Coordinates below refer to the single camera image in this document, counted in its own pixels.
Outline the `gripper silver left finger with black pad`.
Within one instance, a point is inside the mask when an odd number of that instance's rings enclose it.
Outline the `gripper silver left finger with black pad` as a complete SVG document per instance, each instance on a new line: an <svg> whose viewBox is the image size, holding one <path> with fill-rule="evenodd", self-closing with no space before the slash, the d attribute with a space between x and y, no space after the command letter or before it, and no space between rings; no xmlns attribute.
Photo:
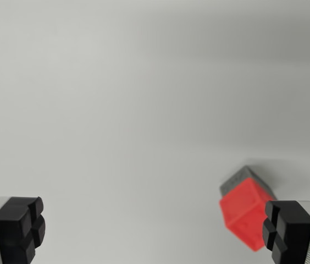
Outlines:
<svg viewBox="0 0 310 264"><path fill-rule="evenodd" d="M0 263L31 263L46 231L41 197L0 196Z"/></svg>

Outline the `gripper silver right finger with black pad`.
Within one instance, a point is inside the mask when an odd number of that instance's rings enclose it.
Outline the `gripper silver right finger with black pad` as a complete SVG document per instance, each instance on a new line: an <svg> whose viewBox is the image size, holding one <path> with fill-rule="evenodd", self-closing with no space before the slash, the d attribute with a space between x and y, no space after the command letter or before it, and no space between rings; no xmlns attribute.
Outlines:
<svg viewBox="0 0 310 264"><path fill-rule="evenodd" d="M262 237L274 263L310 263L310 201L268 201L265 214Z"/></svg>

